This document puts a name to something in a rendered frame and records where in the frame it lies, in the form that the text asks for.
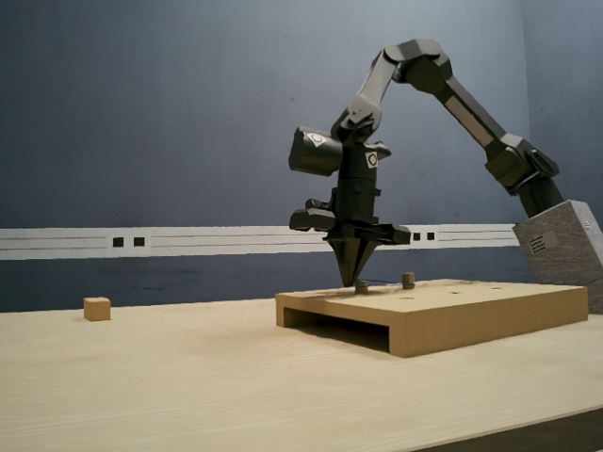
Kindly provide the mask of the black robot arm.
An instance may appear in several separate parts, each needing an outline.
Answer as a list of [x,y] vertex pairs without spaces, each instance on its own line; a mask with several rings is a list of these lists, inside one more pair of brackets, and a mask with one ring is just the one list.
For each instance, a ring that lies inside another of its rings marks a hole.
[[[523,137],[502,129],[453,76],[448,56],[434,40],[386,45],[373,60],[357,96],[335,122],[331,134],[298,127],[288,157],[290,169],[324,177],[338,171],[338,180],[360,178],[376,183],[378,160],[392,153],[381,140],[375,145],[366,141],[380,125],[381,100],[391,80],[432,94],[482,146],[486,169],[511,197],[520,197],[529,218],[563,203],[550,179],[560,173],[558,165]],[[537,171],[541,174],[529,178]]]

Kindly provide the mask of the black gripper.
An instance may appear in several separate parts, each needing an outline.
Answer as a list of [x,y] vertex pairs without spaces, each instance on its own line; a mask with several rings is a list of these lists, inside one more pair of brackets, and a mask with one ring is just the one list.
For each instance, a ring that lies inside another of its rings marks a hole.
[[[405,226],[379,224],[379,218],[373,217],[375,198],[381,197],[381,190],[373,181],[339,179],[337,187],[332,188],[332,195],[336,196],[334,213],[317,208],[296,210],[290,217],[289,229],[301,232],[312,228],[327,230],[328,234],[322,240],[334,250],[343,286],[350,287],[377,246],[410,245],[411,232]],[[376,241],[376,238],[383,240]]]

